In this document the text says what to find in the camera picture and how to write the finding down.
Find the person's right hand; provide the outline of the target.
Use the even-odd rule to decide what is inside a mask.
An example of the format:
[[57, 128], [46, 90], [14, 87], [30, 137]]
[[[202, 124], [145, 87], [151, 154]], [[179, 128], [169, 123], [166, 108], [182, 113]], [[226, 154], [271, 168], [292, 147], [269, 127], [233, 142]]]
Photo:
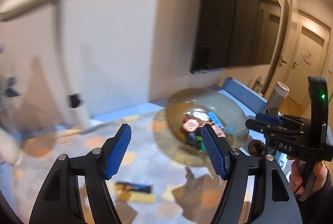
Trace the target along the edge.
[[[291, 156], [287, 156], [287, 159], [293, 160], [293, 163], [291, 164], [291, 174], [289, 176], [290, 187], [294, 194], [301, 195], [304, 192], [304, 188], [302, 187], [303, 179], [300, 172], [300, 161]], [[323, 162], [317, 162], [314, 166], [313, 173], [316, 176], [316, 181], [310, 195], [323, 188], [324, 183], [326, 182], [328, 169]]]

